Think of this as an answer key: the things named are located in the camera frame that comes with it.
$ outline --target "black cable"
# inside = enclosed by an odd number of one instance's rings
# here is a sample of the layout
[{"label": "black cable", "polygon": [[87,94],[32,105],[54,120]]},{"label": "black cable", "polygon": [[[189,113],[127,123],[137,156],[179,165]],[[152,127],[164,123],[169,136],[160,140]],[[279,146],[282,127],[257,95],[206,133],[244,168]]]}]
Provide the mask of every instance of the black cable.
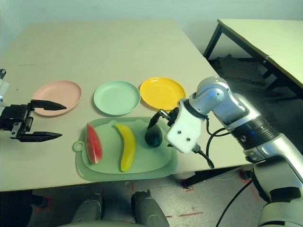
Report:
[{"label": "black cable", "polygon": [[235,199],[241,194],[242,191],[244,191],[244,189],[246,189],[250,184],[251,184],[252,181],[249,181],[246,185],[244,185],[238,192],[237,194],[235,194],[235,196],[232,198],[232,200],[227,204],[227,206],[225,207],[222,215],[220,216],[217,224],[216,224],[216,227],[219,227],[219,224],[221,223],[222,221],[222,218],[224,216],[224,214],[226,213],[227,209],[231,206],[231,204],[235,201]]},{"label": "black cable", "polygon": [[214,163],[212,162],[212,160],[211,160],[206,154],[204,154],[203,151],[199,150],[198,153],[199,153],[200,155],[202,155],[203,158],[205,158],[205,159],[207,160],[208,166],[209,166],[211,169],[213,169],[213,168],[214,168]]},{"label": "black cable", "polygon": [[208,118],[206,118],[206,131],[207,131],[207,133],[208,133],[210,136],[214,136],[214,137],[226,136],[226,135],[230,134],[230,132],[223,133],[223,134],[220,134],[220,135],[216,135],[215,132],[214,132],[214,133],[211,133],[211,132],[209,131],[209,119],[208,119]]},{"label": "black cable", "polygon": [[216,136],[216,134],[218,134],[219,132],[225,130],[225,128],[221,128],[221,129],[218,129],[217,131],[215,131],[208,139],[208,142],[207,142],[207,145],[206,145],[206,156],[209,157],[209,146],[210,146],[210,143],[211,141],[213,140],[213,138]]}]

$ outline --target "banana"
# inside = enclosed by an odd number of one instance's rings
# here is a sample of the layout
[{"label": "banana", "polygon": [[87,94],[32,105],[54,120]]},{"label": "banana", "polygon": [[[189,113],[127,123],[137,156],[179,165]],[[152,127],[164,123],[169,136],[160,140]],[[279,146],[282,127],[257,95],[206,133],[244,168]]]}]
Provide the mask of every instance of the banana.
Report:
[{"label": "banana", "polygon": [[131,129],[126,125],[115,124],[124,141],[123,155],[121,159],[121,171],[125,172],[131,167],[136,150],[136,140]]}]

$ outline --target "table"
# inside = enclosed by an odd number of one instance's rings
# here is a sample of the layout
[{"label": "table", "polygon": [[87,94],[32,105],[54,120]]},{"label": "table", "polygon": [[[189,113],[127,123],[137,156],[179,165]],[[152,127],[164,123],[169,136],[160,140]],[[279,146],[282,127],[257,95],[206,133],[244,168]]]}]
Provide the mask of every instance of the table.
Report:
[{"label": "table", "polygon": [[[122,79],[139,87],[147,78],[164,76],[178,81],[190,95],[201,80],[216,75],[171,19],[33,23],[8,48],[1,67],[10,83],[4,97],[9,105],[28,103],[38,88],[55,80],[78,83],[82,99],[58,117],[32,114],[31,131],[63,134],[55,140],[20,143],[8,132],[0,133],[0,191],[89,183],[77,174],[71,146],[87,122],[106,117],[92,102],[102,83]],[[140,103],[125,116],[153,116],[155,111]],[[210,122],[211,131],[222,127],[212,114]],[[203,127],[202,148],[208,137]],[[230,135],[214,139],[210,149],[217,168],[248,163]],[[199,155],[178,152],[176,173],[206,169]]]},{"label": "table", "polygon": [[277,76],[267,90],[287,85],[299,98],[303,97],[303,21],[219,19],[203,54],[205,58],[210,57],[222,33],[268,69],[264,78]]}]

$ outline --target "green plate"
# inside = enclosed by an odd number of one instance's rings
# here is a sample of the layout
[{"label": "green plate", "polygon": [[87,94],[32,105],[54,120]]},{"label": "green plate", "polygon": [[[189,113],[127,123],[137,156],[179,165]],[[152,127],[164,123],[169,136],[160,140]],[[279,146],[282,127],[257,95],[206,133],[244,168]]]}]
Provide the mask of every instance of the green plate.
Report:
[{"label": "green plate", "polygon": [[[76,152],[76,168],[78,174],[90,181],[135,180],[164,177],[172,174],[177,167],[176,150],[167,147],[167,142],[158,148],[150,148],[144,140],[149,117],[136,118],[103,118],[91,121],[97,131],[103,148],[103,158],[98,164],[91,164],[85,149],[85,132],[82,130],[79,141],[73,145]],[[123,152],[123,139],[114,124],[124,124],[131,128],[136,139],[136,152],[130,169],[120,171]],[[164,122],[158,122],[163,135],[168,130]]]},{"label": "green plate", "polygon": [[109,115],[123,115],[137,107],[139,90],[126,81],[110,81],[98,87],[94,94],[96,107]]}]

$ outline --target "green cutting board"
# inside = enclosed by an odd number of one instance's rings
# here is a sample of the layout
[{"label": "green cutting board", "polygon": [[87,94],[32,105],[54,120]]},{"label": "green cutting board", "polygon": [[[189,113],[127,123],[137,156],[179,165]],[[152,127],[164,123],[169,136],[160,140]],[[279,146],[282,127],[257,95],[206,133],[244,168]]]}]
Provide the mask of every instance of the green cutting board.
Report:
[{"label": "green cutting board", "polygon": [[[148,126],[149,117],[137,118],[103,118],[90,122],[100,137],[103,157],[100,163],[91,164],[85,149],[86,127],[82,130],[79,140],[73,144],[76,152],[76,168],[78,174],[90,181],[134,180],[168,176],[177,167],[176,150],[167,147],[167,142],[158,148],[150,148],[144,135]],[[123,153],[124,141],[115,124],[127,125],[136,139],[136,151],[133,163],[128,171],[120,171],[120,162]],[[158,122],[162,134],[169,129],[164,122]]]}]

